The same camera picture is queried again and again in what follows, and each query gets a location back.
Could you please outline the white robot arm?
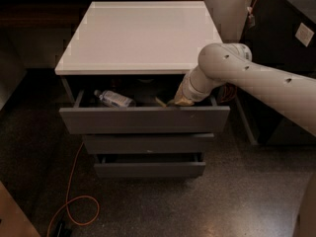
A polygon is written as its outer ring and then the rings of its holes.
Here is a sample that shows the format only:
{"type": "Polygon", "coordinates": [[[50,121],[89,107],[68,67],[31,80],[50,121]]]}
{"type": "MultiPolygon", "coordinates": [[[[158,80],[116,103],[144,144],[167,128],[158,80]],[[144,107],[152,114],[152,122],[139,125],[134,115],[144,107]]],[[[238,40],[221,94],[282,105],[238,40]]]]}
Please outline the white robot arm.
{"type": "MultiPolygon", "coordinates": [[[[258,65],[244,44],[212,43],[198,55],[175,96],[180,106],[204,100],[232,84],[263,102],[305,131],[316,133],[314,79],[258,65]]],[[[247,148],[221,168],[223,205],[209,222],[207,237],[316,237],[316,181],[311,175],[294,205],[286,200],[299,194],[297,174],[280,164],[283,151],[247,148]]]]}

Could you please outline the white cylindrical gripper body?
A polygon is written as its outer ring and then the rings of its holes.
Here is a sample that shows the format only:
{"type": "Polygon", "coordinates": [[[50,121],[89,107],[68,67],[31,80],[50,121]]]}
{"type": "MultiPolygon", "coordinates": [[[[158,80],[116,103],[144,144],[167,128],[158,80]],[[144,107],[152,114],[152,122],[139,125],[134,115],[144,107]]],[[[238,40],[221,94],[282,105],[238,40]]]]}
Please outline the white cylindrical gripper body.
{"type": "Polygon", "coordinates": [[[186,99],[197,103],[208,97],[220,85],[220,81],[207,77],[197,66],[185,75],[181,92],[186,99]]]}

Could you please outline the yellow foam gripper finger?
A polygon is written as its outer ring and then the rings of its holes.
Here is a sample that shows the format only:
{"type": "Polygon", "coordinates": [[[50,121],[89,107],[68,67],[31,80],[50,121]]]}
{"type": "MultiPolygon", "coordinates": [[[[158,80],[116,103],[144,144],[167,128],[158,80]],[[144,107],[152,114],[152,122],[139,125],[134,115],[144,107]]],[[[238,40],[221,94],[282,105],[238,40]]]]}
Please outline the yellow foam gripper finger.
{"type": "Polygon", "coordinates": [[[176,95],[174,97],[174,103],[177,106],[184,106],[184,107],[188,107],[188,106],[192,106],[194,104],[193,101],[187,99],[183,93],[183,84],[180,84],[176,95]]]}

